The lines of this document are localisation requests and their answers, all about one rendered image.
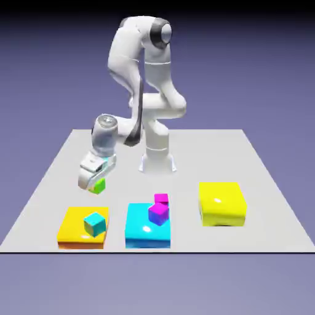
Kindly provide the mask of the large yellow box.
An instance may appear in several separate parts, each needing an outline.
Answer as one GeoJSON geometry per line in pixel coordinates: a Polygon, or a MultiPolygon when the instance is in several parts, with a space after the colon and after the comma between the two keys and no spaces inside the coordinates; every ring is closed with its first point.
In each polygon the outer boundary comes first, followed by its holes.
{"type": "Polygon", "coordinates": [[[203,226],[243,226],[247,203],[237,182],[200,182],[199,212],[203,226]]]}

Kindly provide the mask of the small purple cube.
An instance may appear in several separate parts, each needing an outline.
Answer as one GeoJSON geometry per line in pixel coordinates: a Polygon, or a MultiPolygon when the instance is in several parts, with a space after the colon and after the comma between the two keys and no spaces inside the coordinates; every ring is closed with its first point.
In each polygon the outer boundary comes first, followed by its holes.
{"type": "Polygon", "coordinates": [[[169,219],[169,206],[157,202],[148,208],[148,220],[155,225],[162,226],[169,219]]]}

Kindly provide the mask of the large cyan box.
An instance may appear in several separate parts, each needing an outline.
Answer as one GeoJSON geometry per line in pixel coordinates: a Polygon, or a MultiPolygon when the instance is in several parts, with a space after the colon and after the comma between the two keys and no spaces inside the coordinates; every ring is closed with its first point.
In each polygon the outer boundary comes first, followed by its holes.
{"type": "Polygon", "coordinates": [[[152,203],[130,203],[125,225],[125,245],[127,249],[170,248],[170,219],[161,226],[149,220],[148,209],[152,203]]]}

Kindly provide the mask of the small green cube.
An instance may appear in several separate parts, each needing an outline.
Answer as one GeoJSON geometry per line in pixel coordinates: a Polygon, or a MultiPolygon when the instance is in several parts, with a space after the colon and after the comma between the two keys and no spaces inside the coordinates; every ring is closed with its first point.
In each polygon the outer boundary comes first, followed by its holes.
{"type": "Polygon", "coordinates": [[[104,178],[99,179],[89,191],[94,194],[100,194],[106,188],[106,181],[104,178]]]}

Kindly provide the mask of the small cyan cube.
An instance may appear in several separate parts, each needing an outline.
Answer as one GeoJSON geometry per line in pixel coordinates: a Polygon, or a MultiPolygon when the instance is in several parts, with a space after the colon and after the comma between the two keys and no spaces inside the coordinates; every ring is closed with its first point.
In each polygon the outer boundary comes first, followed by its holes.
{"type": "Polygon", "coordinates": [[[84,218],[84,229],[93,237],[106,231],[106,219],[98,212],[94,212],[84,218]]]}

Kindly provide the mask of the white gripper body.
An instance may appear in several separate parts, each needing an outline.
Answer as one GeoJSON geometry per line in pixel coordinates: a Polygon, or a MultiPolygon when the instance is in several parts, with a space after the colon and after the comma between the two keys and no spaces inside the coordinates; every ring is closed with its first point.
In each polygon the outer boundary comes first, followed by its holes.
{"type": "Polygon", "coordinates": [[[106,161],[102,159],[100,164],[100,170],[91,171],[80,166],[79,177],[78,177],[78,186],[81,189],[88,190],[95,186],[96,182],[105,178],[116,166],[116,159],[109,158],[106,161]]]}

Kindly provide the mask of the large orange box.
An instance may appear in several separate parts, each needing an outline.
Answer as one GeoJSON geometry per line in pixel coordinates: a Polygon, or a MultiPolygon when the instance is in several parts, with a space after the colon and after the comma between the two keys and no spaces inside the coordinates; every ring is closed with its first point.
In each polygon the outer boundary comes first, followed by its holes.
{"type": "Polygon", "coordinates": [[[69,207],[57,234],[59,249],[103,249],[109,225],[108,207],[69,207]],[[84,218],[98,212],[106,219],[106,231],[97,237],[84,229],[84,218]]]}

